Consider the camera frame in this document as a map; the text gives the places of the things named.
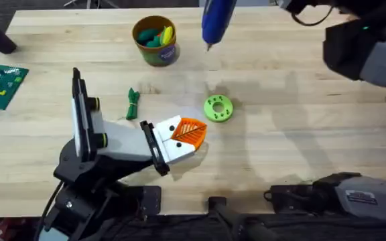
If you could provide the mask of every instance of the green donut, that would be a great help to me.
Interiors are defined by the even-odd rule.
[[[222,105],[222,111],[216,112],[214,105]],[[233,104],[229,98],[224,95],[216,94],[206,99],[204,103],[204,112],[208,119],[214,122],[223,122],[230,119],[233,113]]]

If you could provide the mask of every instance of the circuit board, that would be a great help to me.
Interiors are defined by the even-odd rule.
[[[0,110],[5,110],[29,70],[0,65]]]

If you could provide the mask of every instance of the blue pen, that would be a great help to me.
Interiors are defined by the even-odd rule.
[[[237,0],[206,0],[202,17],[202,38],[207,51],[221,41],[231,21]]]

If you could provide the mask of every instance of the wooden tabletop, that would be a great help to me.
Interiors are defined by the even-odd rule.
[[[317,20],[325,8],[311,9]],[[148,66],[131,38],[136,21],[170,18],[178,61]],[[386,89],[353,82],[322,62],[324,28],[302,27],[277,7],[239,7],[221,44],[206,53],[202,9],[18,11],[7,31],[19,46],[0,64],[30,69],[0,111],[0,216],[38,216],[58,180],[52,173],[72,137],[72,68],[101,98],[107,120],[125,123],[130,87],[141,92],[139,121],[175,115],[208,124],[196,156],[160,177],[150,167],[125,179],[160,185],[162,213],[205,210],[211,195],[235,209],[270,212],[262,198],[273,184],[311,181],[339,171],[386,179]],[[226,94],[235,112],[226,123],[203,113],[205,99]]]

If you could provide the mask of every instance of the black cable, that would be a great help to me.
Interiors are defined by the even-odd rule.
[[[201,216],[194,217],[194,218],[189,218],[189,219],[186,219],[186,220],[181,220],[181,221],[178,221],[178,222],[174,222],[172,224],[154,224],[154,225],[146,225],[146,226],[129,224],[128,226],[130,228],[142,228],[142,229],[148,229],[148,228],[167,228],[167,227],[174,227],[174,226],[177,226],[177,225],[180,225],[180,224],[184,224],[184,223],[188,223],[188,222],[193,222],[193,221],[196,221],[196,220],[202,220],[202,219],[205,219],[207,217],[208,217],[208,214],[201,215]]]
[[[308,221],[295,221],[285,222],[280,224],[265,224],[266,228],[284,228],[297,225],[325,225],[325,226],[337,226],[343,228],[356,228],[356,229],[369,229],[369,228],[386,228],[386,222],[375,222],[372,224],[345,224],[335,221],[322,221],[322,220],[308,220]]]
[[[215,214],[216,214],[216,218],[217,218],[218,222],[220,222],[221,226],[223,226],[224,232],[226,233],[228,240],[234,241],[231,229],[229,228],[229,225],[223,220],[223,218],[221,217],[221,215],[218,212],[215,212]]]
[[[137,216],[133,216],[132,218],[128,219],[124,224],[121,224],[120,227],[117,228],[117,231],[115,232],[114,236],[111,238],[111,241],[113,241],[117,237],[117,234],[123,231],[123,229],[126,228],[130,222],[135,220],[135,218],[137,218]]]
[[[292,19],[293,19],[296,23],[299,23],[299,24],[302,25],[302,26],[305,26],[305,27],[313,27],[313,26],[319,25],[319,24],[322,23],[324,20],[326,20],[327,17],[330,16],[330,14],[332,13],[333,9],[334,9],[334,7],[332,6],[332,7],[330,8],[330,10],[328,10],[328,13],[327,13],[326,17],[324,17],[323,19],[321,19],[320,21],[318,21],[318,22],[316,22],[316,23],[305,23],[305,22],[303,22],[302,20],[300,20],[300,19],[298,18],[298,16],[297,16],[296,14],[294,14],[294,13],[292,13]]]
[[[53,191],[52,195],[50,196],[50,198],[46,204],[46,207],[43,210],[43,214],[41,215],[41,218],[38,221],[37,230],[35,231],[35,235],[34,235],[34,241],[38,241],[40,239],[40,233],[44,227],[44,218],[46,218],[48,210],[50,209],[50,206],[52,205],[54,199],[56,198],[56,195],[58,194],[58,192],[62,188],[62,185],[64,185],[64,182],[60,181],[59,184],[56,186],[56,189]]]

